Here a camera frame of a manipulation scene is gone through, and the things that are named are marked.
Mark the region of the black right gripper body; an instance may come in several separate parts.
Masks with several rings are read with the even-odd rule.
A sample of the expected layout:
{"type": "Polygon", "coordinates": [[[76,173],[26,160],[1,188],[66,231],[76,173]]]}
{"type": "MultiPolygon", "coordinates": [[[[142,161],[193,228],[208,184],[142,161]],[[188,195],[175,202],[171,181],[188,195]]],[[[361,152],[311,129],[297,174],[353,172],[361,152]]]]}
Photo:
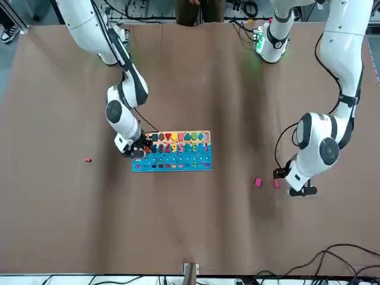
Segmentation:
{"type": "Polygon", "coordinates": [[[150,151],[152,146],[153,141],[145,132],[142,132],[139,139],[135,142],[135,148],[143,151],[150,151]]]}

